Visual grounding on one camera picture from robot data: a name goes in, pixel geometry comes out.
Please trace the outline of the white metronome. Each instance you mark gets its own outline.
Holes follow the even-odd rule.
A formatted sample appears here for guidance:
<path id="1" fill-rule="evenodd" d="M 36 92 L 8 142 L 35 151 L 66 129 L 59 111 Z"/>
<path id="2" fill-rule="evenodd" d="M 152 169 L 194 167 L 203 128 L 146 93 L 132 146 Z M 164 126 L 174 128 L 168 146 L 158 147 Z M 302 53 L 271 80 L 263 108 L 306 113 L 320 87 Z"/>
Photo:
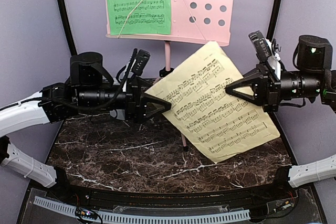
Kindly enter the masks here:
<path id="1" fill-rule="evenodd" d="M 125 120 L 125 110 L 123 109 L 113 109 L 110 111 L 110 116 L 117 120 Z"/>

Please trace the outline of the yellow paper sheet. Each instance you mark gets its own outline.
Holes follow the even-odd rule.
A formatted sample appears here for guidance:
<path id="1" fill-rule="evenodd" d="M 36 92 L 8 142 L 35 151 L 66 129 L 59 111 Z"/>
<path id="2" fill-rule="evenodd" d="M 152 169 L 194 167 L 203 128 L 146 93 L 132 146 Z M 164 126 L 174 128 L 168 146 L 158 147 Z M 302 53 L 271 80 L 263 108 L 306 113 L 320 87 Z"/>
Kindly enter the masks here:
<path id="1" fill-rule="evenodd" d="M 219 163 L 280 137 L 259 106 L 226 93 L 242 74 L 210 41 L 146 93 L 171 103 L 163 115 L 208 159 Z"/>

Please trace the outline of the pink music stand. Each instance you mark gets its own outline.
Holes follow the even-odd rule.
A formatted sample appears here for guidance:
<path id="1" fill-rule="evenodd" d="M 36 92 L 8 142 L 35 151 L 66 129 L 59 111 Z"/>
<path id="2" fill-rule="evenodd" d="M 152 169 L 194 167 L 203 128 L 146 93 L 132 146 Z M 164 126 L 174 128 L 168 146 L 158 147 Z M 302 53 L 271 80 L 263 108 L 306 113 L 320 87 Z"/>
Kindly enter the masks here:
<path id="1" fill-rule="evenodd" d="M 171 42 L 205 44 L 216 41 L 221 46 L 230 43 L 230 24 L 234 0 L 171 0 L 171 33 L 132 34 L 115 36 L 109 34 L 107 13 L 107 36 L 109 38 L 161 40 L 165 47 L 165 70 L 171 70 Z"/>

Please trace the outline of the green paper sheet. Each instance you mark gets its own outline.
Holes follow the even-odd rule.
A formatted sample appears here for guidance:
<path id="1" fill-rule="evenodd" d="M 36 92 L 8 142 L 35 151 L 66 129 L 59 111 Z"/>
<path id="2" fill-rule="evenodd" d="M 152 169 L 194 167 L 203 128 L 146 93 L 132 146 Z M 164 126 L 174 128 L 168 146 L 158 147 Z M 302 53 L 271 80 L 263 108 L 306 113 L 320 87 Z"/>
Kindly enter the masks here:
<path id="1" fill-rule="evenodd" d="M 171 0 L 107 0 L 109 34 L 171 33 Z"/>

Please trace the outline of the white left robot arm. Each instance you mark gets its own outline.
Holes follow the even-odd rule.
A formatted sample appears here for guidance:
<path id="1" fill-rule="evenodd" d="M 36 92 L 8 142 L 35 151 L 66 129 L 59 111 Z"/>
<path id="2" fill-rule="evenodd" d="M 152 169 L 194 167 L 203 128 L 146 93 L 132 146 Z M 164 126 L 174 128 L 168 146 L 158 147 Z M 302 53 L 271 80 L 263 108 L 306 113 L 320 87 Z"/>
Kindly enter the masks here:
<path id="1" fill-rule="evenodd" d="M 1 166 L 34 180 L 63 201 L 74 197 L 66 172 L 43 164 L 19 150 L 9 139 L 16 131 L 63 121 L 81 112 L 113 111 L 117 119 L 142 123 L 171 109 L 171 103 L 142 91 L 148 83 L 141 78 L 150 54 L 135 49 L 115 80 L 103 67 L 98 52 L 84 52 L 70 58 L 70 76 L 64 83 L 44 87 L 31 96 L 1 108 Z"/>

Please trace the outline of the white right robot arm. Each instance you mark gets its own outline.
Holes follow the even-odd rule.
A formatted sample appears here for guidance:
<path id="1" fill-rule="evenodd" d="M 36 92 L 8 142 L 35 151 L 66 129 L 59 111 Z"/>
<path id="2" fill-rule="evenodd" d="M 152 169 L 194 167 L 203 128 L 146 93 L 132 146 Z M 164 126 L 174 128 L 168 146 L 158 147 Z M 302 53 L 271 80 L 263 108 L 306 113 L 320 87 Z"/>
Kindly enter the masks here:
<path id="1" fill-rule="evenodd" d="M 276 112 L 281 106 L 297 108 L 292 99 L 335 109 L 335 71 L 331 69 L 333 47 L 318 36 L 301 35 L 293 53 L 295 71 L 285 69 L 276 40 L 269 41 L 260 31 L 249 34 L 259 63 L 243 78 L 229 84 L 226 93 L 261 106 L 264 112 Z"/>

